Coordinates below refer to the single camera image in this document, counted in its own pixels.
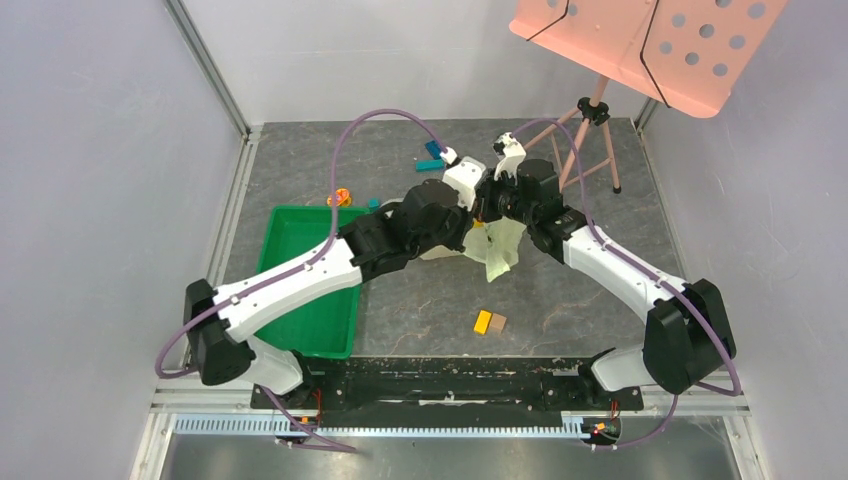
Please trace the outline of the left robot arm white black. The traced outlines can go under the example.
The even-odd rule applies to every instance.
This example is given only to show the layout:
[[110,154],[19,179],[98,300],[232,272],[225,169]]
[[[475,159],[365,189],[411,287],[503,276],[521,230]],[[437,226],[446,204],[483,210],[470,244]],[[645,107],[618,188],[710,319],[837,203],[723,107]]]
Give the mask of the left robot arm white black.
[[299,359],[255,333],[313,300],[400,271],[437,246],[463,251],[477,190],[475,182],[426,180],[401,201],[333,227],[328,243],[271,270],[228,286],[189,284],[184,326],[201,383],[243,378],[290,407],[306,405],[314,381]]

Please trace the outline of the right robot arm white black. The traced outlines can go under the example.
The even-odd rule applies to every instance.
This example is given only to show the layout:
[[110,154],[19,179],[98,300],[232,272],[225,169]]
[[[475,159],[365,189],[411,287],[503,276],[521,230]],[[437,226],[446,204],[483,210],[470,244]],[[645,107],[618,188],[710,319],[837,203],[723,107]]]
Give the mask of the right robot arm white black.
[[526,226],[537,249],[592,278],[644,321],[641,345],[612,348],[590,360],[577,382],[585,405],[602,408],[619,390],[646,385],[674,395],[693,386],[741,394],[732,364],[736,347],[714,284],[668,275],[621,247],[584,212],[565,204],[548,161],[524,160],[513,173],[490,169],[475,193],[480,220]]

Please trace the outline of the pale green plastic bag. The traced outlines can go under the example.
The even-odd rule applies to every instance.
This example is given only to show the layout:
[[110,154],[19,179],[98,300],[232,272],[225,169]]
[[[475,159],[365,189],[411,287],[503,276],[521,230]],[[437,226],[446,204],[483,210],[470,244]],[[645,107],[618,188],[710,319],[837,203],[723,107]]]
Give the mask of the pale green plastic bag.
[[464,237],[463,252],[439,245],[421,254],[420,259],[466,257],[485,266],[486,280],[491,283],[519,262],[518,247],[525,231],[525,225],[506,218],[489,223],[474,221]]

